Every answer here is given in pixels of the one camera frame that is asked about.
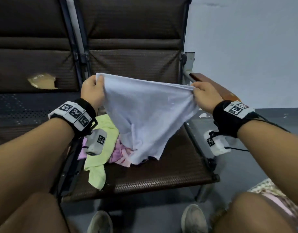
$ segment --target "grey shoe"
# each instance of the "grey shoe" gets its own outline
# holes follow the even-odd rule
[[[202,210],[196,204],[190,204],[181,217],[182,233],[208,233],[208,227]]]
[[[88,233],[113,233],[112,220],[103,210],[97,211],[91,220]]]

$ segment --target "hand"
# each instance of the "hand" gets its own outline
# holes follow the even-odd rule
[[[213,114],[216,105],[223,101],[214,86],[208,82],[194,82],[191,86],[195,87],[193,93],[198,106],[202,110]]]
[[[97,114],[97,110],[103,104],[105,97],[104,76],[100,75],[97,79],[97,82],[95,78],[96,76],[92,75],[83,82],[81,88],[81,98],[89,102]]]

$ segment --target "chair backrest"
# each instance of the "chair backrest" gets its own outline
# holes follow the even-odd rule
[[[27,81],[43,73],[60,91],[79,90],[58,0],[0,0],[0,93],[48,92]]]
[[[79,0],[92,73],[178,83],[190,2]]]

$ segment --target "forearm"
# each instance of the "forearm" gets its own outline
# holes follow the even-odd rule
[[[246,123],[237,135],[268,177],[298,204],[298,136],[262,121]]]
[[[53,118],[0,146],[0,221],[41,191],[73,136],[67,122]]]

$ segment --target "black wrist strap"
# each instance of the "black wrist strap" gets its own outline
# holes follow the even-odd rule
[[[239,101],[232,102],[225,100],[220,102],[213,111],[213,117],[214,124],[218,127],[220,135],[235,138],[237,138],[237,132],[240,127],[251,120],[263,121],[287,131],[279,125],[269,122],[266,118],[256,113],[254,109],[249,110],[247,105]]]
[[[92,105],[84,99],[76,99],[74,102],[67,101],[48,116],[65,120],[72,127],[75,139],[89,135],[97,125],[96,112]]]

